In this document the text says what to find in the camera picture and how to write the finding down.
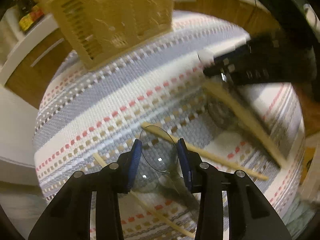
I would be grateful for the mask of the person right hand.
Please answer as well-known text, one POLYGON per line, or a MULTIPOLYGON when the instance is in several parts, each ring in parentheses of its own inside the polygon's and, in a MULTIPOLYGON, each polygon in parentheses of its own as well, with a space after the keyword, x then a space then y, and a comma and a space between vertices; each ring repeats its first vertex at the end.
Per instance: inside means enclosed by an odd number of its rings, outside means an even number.
POLYGON ((319 102, 313 96, 311 84, 293 83, 302 109, 305 135, 312 136, 319 132, 319 102))

